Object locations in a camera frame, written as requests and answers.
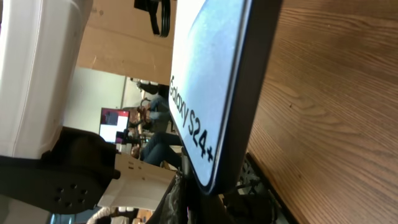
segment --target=blue jeans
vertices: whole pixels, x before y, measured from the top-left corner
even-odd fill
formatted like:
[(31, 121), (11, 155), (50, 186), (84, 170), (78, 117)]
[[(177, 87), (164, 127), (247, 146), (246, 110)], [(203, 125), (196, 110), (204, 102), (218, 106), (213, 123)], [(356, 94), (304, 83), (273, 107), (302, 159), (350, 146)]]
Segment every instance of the blue jeans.
[(181, 157), (170, 146), (182, 146), (179, 136), (168, 133), (155, 133), (141, 151), (141, 160), (155, 166), (166, 161), (174, 167), (181, 167)]
[(167, 112), (156, 112), (155, 109), (157, 106), (162, 105), (169, 109), (169, 102), (161, 97), (157, 96), (150, 102), (150, 113), (149, 113), (149, 118), (153, 121), (156, 120), (162, 120), (162, 121), (169, 121), (171, 118), (170, 111), (168, 110)]

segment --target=wood grain surface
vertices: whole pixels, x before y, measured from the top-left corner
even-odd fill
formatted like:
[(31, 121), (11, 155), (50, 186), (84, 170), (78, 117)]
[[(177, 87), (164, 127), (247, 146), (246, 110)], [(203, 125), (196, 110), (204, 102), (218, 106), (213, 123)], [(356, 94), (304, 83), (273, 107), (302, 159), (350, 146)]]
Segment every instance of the wood grain surface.
[(398, 1), (285, 0), (248, 150), (300, 223), (398, 223)]

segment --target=desk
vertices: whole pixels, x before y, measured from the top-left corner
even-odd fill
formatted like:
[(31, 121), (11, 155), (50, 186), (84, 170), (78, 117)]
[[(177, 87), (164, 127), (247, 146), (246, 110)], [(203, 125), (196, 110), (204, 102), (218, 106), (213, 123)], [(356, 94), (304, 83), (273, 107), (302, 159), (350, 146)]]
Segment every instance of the desk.
[(398, 223), (397, 11), (284, 2), (248, 150), (300, 223)]

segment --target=seated person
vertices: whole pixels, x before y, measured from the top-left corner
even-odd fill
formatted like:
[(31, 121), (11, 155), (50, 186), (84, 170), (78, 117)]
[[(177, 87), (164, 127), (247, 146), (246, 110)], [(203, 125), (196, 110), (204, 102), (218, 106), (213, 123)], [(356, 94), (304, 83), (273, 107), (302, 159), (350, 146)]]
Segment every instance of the seated person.
[[(166, 112), (155, 111), (156, 107), (158, 107), (159, 105), (162, 105), (165, 108), (167, 108), (167, 111)], [(150, 101), (147, 105), (130, 109), (129, 127), (135, 128), (138, 124), (150, 123), (152, 121), (168, 122), (170, 118), (171, 115), (169, 111), (168, 101), (161, 96), (156, 96), (156, 98)]]
[(139, 146), (132, 149), (132, 157), (144, 161), (148, 164), (160, 166), (162, 161), (168, 162), (170, 165), (181, 167), (181, 157), (174, 152), (170, 146), (182, 146), (180, 138), (175, 134), (155, 133), (143, 150)]

